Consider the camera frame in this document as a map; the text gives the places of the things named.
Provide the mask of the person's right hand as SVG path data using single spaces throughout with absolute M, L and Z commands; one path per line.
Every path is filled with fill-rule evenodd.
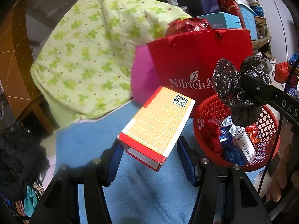
M 270 186 L 266 191 L 267 202 L 271 200 L 278 202 L 281 199 L 281 192 L 287 185 L 287 163 L 289 162 L 291 147 L 291 144 L 285 147 L 283 156 L 274 171 Z

